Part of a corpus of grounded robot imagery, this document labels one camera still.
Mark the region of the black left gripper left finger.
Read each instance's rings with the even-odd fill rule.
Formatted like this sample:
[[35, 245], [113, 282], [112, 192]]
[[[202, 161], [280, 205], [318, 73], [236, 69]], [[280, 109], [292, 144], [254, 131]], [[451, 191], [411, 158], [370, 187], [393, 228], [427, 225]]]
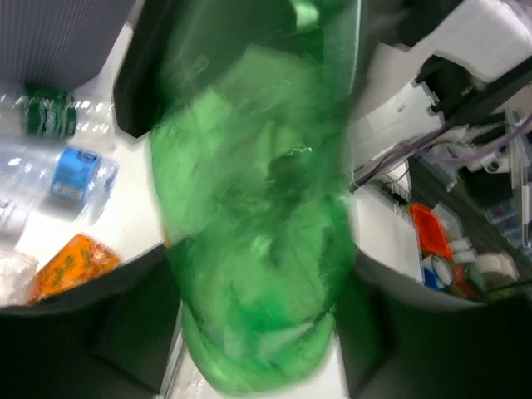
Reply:
[[1, 310], [3, 398], [152, 398], [180, 291], [158, 245], [80, 287]]

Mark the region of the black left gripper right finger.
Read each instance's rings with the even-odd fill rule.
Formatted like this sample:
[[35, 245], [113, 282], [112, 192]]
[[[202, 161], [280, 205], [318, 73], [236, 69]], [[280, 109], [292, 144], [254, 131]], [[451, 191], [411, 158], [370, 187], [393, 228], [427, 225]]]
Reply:
[[488, 304], [359, 254], [337, 302], [351, 398], [528, 398], [531, 297]]

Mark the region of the orange plastic bottle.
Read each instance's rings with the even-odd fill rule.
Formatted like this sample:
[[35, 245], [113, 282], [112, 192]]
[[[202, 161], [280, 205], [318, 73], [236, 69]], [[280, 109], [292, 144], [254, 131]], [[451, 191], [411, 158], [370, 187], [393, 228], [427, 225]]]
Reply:
[[37, 272], [29, 303], [38, 303], [44, 298], [90, 282], [121, 263], [121, 257], [101, 242], [77, 234]]

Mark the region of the clear bottle blue label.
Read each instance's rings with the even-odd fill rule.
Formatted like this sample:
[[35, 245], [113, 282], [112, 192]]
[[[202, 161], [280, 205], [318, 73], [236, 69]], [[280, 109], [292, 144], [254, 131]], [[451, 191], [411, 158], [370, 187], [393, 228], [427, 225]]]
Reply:
[[1, 139], [1, 241], [14, 245], [41, 206], [87, 225], [102, 215], [119, 165], [77, 146]]

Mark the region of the clear bottle green label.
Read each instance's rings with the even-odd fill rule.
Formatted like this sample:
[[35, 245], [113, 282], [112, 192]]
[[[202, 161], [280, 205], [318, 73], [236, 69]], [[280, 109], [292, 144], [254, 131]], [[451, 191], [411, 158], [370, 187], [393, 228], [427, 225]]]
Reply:
[[36, 85], [1, 84], [1, 132], [114, 146], [114, 104], [98, 96]]

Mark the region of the green plastic bottle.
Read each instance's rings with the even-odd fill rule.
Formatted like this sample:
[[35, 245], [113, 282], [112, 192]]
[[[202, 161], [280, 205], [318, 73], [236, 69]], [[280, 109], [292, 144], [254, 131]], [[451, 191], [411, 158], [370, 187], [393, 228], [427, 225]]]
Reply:
[[195, 365], [246, 395], [312, 374], [356, 250], [344, 197], [349, 1], [193, 1], [150, 133]]

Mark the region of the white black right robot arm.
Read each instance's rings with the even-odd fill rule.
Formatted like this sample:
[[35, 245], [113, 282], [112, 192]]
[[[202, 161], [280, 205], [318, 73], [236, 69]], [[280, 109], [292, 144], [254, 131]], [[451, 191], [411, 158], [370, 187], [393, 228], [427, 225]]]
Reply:
[[363, 186], [387, 167], [424, 150], [456, 126], [469, 125], [504, 105], [531, 83], [531, 7], [520, 1], [364, 1], [361, 80], [375, 46], [430, 50], [413, 77], [436, 100], [431, 113], [442, 127], [422, 135], [376, 164], [360, 169]]

